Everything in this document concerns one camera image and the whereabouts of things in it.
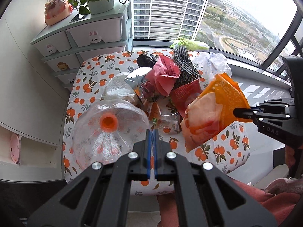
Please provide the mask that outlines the clear crumpled plastic bag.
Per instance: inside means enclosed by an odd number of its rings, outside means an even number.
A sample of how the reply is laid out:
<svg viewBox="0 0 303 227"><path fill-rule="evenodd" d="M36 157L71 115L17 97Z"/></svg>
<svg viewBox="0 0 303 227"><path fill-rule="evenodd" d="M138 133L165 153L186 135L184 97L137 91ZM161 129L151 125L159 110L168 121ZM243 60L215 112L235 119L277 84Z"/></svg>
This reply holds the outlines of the clear crumpled plastic bag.
<svg viewBox="0 0 303 227"><path fill-rule="evenodd" d="M191 56L190 60L204 78L205 83L213 80L216 74L227 73L229 77L232 76L227 58L222 53L199 52L195 56Z"/></svg>

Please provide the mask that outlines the pink paper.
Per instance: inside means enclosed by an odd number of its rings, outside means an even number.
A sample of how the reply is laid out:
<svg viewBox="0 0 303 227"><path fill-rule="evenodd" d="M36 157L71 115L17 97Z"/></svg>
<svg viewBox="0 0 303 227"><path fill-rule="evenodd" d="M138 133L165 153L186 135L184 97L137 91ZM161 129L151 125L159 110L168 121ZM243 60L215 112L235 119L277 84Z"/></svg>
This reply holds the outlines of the pink paper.
<svg viewBox="0 0 303 227"><path fill-rule="evenodd" d="M174 61L165 55L160 55L146 79L162 96L169 96L181 71Z"/></svg>

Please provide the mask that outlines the small clear candy wrapper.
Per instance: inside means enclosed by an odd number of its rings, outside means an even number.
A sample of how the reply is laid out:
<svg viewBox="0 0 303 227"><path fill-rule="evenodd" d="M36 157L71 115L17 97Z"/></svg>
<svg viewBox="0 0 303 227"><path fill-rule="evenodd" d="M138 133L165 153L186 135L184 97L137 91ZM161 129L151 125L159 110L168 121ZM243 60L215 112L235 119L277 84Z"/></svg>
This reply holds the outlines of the small clear candy wrapper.
<svg viewBox="0 0 303 227"><path fill-rule="evenodd" d="M151 122L155 128L164 133L179 133L181 131L179 113L154 116L151 118Z"/></svg>

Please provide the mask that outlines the orange snack bag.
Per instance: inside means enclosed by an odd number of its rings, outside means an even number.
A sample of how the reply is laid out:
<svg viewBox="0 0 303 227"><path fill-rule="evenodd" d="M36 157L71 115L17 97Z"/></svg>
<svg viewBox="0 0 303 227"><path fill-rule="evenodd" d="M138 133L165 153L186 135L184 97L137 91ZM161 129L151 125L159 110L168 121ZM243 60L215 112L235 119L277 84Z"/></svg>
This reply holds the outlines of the orange snack bag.
<svg viewBox="0 0 303 227"><path fill-rule="evenodd" d="M250 105L237 82L227 73L216 74L185 110L181 129L186 152L218 135L231 123L245 122L234 115L235 108L249 109Z"/></svg>

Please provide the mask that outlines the white plant pot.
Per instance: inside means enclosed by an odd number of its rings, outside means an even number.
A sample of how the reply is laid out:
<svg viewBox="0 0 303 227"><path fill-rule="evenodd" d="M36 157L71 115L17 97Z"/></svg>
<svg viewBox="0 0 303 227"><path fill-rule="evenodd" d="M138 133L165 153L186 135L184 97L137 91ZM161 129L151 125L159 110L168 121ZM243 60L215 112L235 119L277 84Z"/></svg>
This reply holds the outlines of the white plant pot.
<svg viewBox="0 0 303 227"><path fill-rule="evenodd" d="M113 9L114 0L99 0L88 2L88 9L91 14L99 14Z"/></svg>

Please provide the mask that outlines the black crumpled plastic bag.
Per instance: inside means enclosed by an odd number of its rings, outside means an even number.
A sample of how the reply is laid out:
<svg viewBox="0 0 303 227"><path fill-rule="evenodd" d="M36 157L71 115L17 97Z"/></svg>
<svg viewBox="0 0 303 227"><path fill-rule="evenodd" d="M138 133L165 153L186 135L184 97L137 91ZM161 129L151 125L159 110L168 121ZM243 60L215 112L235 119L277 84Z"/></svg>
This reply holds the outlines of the black crumpled plastic bag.
<svg viewBox="0 0 303 227"><path fill-rule="evenodd" d="M150 67L153 68L157 60L154 56L148 56L146 54L140 54L137 58L138 67Z"/></svg>

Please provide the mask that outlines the silver foil wrapper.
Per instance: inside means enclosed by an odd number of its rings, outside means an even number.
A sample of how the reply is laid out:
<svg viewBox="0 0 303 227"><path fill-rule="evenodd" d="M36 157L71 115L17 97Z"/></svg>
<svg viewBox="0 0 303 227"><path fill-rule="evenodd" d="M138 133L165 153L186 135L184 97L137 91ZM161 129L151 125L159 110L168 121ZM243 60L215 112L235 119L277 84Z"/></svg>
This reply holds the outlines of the silver foil wrapper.
<svg viewBox="0 0 303 227"><path fill-rule="evenodd" d="M146 88L147 78L146 75L151 72L151 67L139 67L133 72L129 73L124 81L133 89L138 96L141 103L145 103L148 91Z"/></svg>

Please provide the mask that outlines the green cabbage plush toy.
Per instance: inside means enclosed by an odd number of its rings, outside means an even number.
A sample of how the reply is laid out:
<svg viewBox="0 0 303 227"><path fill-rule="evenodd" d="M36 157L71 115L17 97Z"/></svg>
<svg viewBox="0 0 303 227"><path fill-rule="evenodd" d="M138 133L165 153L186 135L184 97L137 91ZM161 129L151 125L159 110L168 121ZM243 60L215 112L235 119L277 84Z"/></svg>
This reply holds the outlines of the green cabbage plush toy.
<svg viewBox="0 0 303 227"><path fill-rule="evenodd" d="M176 49L180 46L185 46L190 51L206 52L209 53L209 45L204 42L189 40L187 38L176 38L170 45L171 49Z"/></svg>

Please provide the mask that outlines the green white drawer cabinet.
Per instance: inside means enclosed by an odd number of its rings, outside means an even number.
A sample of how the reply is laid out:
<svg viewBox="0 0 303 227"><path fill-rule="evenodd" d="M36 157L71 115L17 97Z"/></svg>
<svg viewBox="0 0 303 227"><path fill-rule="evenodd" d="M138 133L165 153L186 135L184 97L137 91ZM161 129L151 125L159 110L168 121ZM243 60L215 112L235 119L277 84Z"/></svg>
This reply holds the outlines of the green white drawer cabinet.
<svg viewBox="0 0 303 227"><path fill-rule="evenodd" d="M71 89L83 61L98 55L133 49L132 3L114 1L113 9L79 15L46 26L32 41L64 88Z"/></svg>

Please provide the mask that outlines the pink animal figure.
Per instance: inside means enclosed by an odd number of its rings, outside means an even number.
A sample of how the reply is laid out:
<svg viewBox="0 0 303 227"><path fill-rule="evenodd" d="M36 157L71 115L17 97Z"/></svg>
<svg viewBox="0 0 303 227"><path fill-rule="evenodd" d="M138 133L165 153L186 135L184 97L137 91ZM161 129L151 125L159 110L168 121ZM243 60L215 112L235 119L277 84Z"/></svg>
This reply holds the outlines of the pink animal figure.
<svg viewBox="0 0 303 227"><path fill-rule="evenodd" d="M45 4L45 24L52 26L67 18L73 11L73 6L67 0L52 0Z"/></svg>

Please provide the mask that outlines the clear plastic bottle orange cap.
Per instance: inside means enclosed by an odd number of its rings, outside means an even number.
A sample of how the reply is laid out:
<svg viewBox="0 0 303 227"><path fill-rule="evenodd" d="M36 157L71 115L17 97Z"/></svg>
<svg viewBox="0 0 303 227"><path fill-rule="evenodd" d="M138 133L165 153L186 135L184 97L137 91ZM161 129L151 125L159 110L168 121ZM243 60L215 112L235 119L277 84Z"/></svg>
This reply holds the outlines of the clear plastic bottle orange cap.
<svg viewBox="0 0 303 227"><path fill-rule="evenodd" d="M75 123L71 146L74 159L82 170L94 162L115 162L145 139L147 129L147 115L132 103L101 100Z"/></svg>

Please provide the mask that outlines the white shelf unit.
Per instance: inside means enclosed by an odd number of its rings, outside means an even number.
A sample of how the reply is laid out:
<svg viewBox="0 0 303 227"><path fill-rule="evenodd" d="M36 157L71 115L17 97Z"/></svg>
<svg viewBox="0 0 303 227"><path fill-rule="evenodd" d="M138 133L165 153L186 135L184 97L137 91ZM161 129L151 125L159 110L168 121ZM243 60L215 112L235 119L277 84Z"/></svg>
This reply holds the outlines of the white shelf unit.
<svg viewBox="0 0 303 227"><path fill-rule="evenodd" d="M1 180L9 182L43 182L64 178L62 149L19 135L20 162L10 156L12 131L1 127Z"/></svg>

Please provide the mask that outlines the pink round wall hook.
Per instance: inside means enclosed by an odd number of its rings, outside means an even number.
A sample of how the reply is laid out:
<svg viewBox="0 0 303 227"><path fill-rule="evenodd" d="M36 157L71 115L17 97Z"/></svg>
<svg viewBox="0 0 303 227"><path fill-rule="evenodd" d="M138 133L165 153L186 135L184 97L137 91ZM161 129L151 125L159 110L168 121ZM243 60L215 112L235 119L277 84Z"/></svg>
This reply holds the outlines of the pink round wall hook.
<svg viewBox="0 0 303 227"><path fill-rule="evenodd" d="M10 138L10 156L14 163L19 164L20 162L20 147L22 138L13 133Z"/></svg>

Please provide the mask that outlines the black foam net sleeve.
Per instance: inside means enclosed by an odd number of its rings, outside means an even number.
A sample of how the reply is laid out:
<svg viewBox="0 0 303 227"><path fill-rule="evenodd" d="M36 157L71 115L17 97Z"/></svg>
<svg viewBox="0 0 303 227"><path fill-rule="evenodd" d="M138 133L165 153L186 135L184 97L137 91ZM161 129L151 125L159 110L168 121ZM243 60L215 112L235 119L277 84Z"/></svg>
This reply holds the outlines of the black foam net sleeve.
<svg viewBox="0 0 303 227"><path fill-rule="evenodd" d="M185 46L178 46L174 49L174 63L179 67L180 70L180 76L174 85L175 89L189 84L201 77L198 70L189 60L189 57L188 50Z"/></svg>

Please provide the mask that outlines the red snack wrapper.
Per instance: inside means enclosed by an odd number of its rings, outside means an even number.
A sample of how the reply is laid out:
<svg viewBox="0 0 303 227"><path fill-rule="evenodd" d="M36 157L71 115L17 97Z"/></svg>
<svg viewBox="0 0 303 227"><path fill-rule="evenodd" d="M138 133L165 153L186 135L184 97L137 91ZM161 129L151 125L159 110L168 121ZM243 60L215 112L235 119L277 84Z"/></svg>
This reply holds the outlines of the red snack wrapper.
<svg viewBox="0 0 303 227"><path fill-rule="evenodd" d="M199 80L194 80L189 84L182 85L170 92L169 96L176 110L181 117L185 117L185 111L190 103L192 103L200 94L202 90Z"/></svg>

